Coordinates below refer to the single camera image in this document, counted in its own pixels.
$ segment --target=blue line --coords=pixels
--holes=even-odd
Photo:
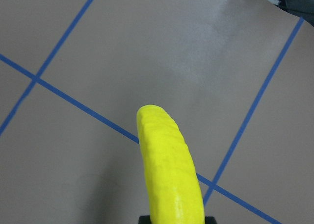
[[[244,133],[244,131],[245,131],[249,121],[251,120],[251,118],[253,116],[253,113],[254,113],[257,105],[259,104],[259,102],[260,102],[260,100],[261,100],[261,98],[262,98],[262,96],[263,96],[267,86],[269,85],[272,77],[274,76],[276,70],[278,69],[278,67],[279,67],[281,61],[283,60],[285,54],[287,53],[287,51],[288,51],[292,41],[294,40],[295,36],[297,35],[298,31],[300,30],[303,22],[304,22],[304,19],[301,17],[299,19],[299,21],[297,22],[296,26],[294,27],[291,35],[289,36],[287,42],[285,43],[283,49],[281,50],[281,52],[280,52],[280,54],[279,54],[275,64],[273,65],[273,67],[271,68],[269,74],[267,75],[263,85],[261,86],[257,96],[255,97],[255,99],[254,99],[254,101],[253,101],[253,103],[251,105],[251,108],[250,108],[249,112],[247,113],[247,115],[246,115],[246,117],[245,117],[245,119],[244,119],[244,121],[243,121],[243,123],[242,123],[242,125],[241,125],[241,127],[239,129],[239,131],[237,132],[234,140],[232,141],[232,144],[231,144],[231,146],[230,146],[230,148],[229,148],[225,158],[223,159],[223,161],[222,161],[222,163],[221,163],[221,165],[220,165],[220,167],[219,167],[219,169],[218,169],[218,171],[217,171],[217,173],[216,173],[216,175],[215,175],[215,177],[214,177],[214,179],[212,181],[214,183],[214,185],[216,185],[218,183],[218,181],[219,181],[222,173],[224,172],[224,170],[225,170],[225,168],[226,168],[226,166],[227,166],[227,164],[228,164],[228,162],[229,162],[229,160],[230,160],[234,150],[236,149],[236,146],[237,146],[239,140],[241,139],[241,137],[242,137],[242,135],[243,135],[243,133]],[[208,190],[207,190],[207,192],[206,192],[206,194],[204,196],[204,205],[206,205],[206,203],[210,199],[210,196],[211,196],[211,194],[213,192],[213,189],[214,189],[213,187],[209,187],[208,188]]]
[[[0,127],[0,136],[2,135],[2,133],[4,132],[4,130],[6,129],[6,127],[8,126],[8,124],[11,122],[12,118],[14,117],[14,115],[16,114],[16,112],[18,111],[19,107],[21,106],[22,102],[24,101],[24,99],[30,94],[31,90],[34,88],[37,80],[40,78],[40,76],[44,73],[44,71],[46,70],[46,68],[48,67],[48,65],[51,63],[52,59],[54,58],[54,56],[57,54],[57,52],[59,51],[59,49],[61,48],[61,46],[64,44],[65,40],[68,38],[68,36],[70,35],[70,33],[72,32],[72,30],[74,29],[74,27],[77,25],[77,23],[79,22],[79,20],[81,19],[81,17],[84,15],[84,13],[86,12],[87,8],[89,7],[89,5],[92,3],[93,0],[87,0],[87,2],[84,4],[84,6],[82,7],[82,9],[79,11],[79,13],[76,15],[76,17],[74,18],[74,20],[71,22],[70,26],[67,28],[67,30],[64,32],[63,36],[61,37],[61,39],[59,40],[59,42],[56,44],[56,46],[53,48],[53,50],[51,51],[51,53],[49,54],[49,56],[47,57],[47,59],[45,60],[45,62],[43,63],[43,65],[41,66],[41,68],[39,69],[39,71],[37,72],[36,76],[34,78],[32,78],[32,82],[28,85],[28,87],[25,89],[25,91],[23,92],[23,94],[21,95],[21,97],[19,98],[19,100],[16,102],[16,104],[14,105],[13,109],[10,111],[10,113],[8,114],[8,116],[5,118],[4,122],[2,123],[1,127]],[[14,65],[14,63],[5,58],[3,55],[1,55],[1,60],[4,61],[5,63],[10,63],[13,64],[13,67],[16,70],[22,71],[21,67],[19,65]],[[24,73],[25,75],[28,76],[28,72],[23,71],[22,73]]]
[[[9,66],[11,66],[12,68],[16,69],[17,71],[25,74],[26,76],[30,77],[30,78],[35,78],[35,75],[33,75],[31,72],[27,71],[26,69],[24,69],[23,67],[19,66],[18,64],[14,63],[13,61],[9,60],[8,58],[4,57],[3,55],[0,54],[0,59],[2,61],[4,61],[6,64],[8,64]],[[73,104],[74,106],[76,106],[77,108],[83,110],[84,112],[86,112],[87,114],[93,116],[94,118],[96,118],[97,120],[103,122],[104,124],[108,125],[109,127],[115,129],[116,131],[120,132],[121,134],[123,134],[124,136],[128,137],[129,139],[133,140],[134,142],[139,144],[138,138],[136,136],[134,136],[133,134],[127,132],[126,130],[122,129],[121,127],[119,127],[118,125],[116,125],[115,123],[111,122],[110,120],[106,119],[105,117],[101,116],[100,114],[98,114],[97,112],[91,110],[90,108],[88,108],[87,106],[83,105],[82,103],[78,102],[77,100],[73,99],[72,97],[70,97],[69,95],[65,94],[64,92],[58,90],[57,88],[53,87],[52,85],[50,85],[49,83],[47,83],[46,81],[39,79],[38,83],[47,88],[48,90],[50,90],[51,92],[55,93],[56,95],[60,96],[61,98],[63,98],[64,100],[66,100],[67,102]],[[272,217],[268,216],[267,214],[263,213],[262,211],[258,210],[257,208],[251,206],[250,204],[248,204],[247,202],[241,200],[240,198],[236,197],[235,195],[231,194],[230,192],[224,190],[223,188],[219,187],[218,185],[215,185],[213,182],[211,182],[210,180],[208,180],[207,178],[203,177],[200,174],[196,174],[197,178],[200,182],[204,183],[205,185],[208,185],[209,187],[214,187],[214,189],[216,191],[218,191],[219,193],[221,193],[222,195],[230,198],[231,200],[233,200],[234,202],[240,204],[241,206],[243,206],[244,208],[250,210],[251,212],[257,214],[258,216],[270,221],[273,224],[279,224],[280,222],[276,221],[275,219],[273,219]]]

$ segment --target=gray surface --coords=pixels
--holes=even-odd
[[[219,182],[287,224],[314,218],[313,44],[304,24]]]

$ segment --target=banana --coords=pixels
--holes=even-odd
[[[204,224],[194,163],[176,122],[155,105],[136,118],[152,224]]]

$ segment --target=gray floor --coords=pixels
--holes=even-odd
[[[208,179],[203,195],[214,188],[206,215],[219,224],[311,223],[306,22],[216,180],[298,17],[266,0],[0,0],[0,9],[1,223],[136,224],[149,214],[134,142],[145,104],[176,120]]]

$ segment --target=yellow banana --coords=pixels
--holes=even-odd
[[[201,189],[176,122],[161,107],[137,112],[152,224],[204,224]]]

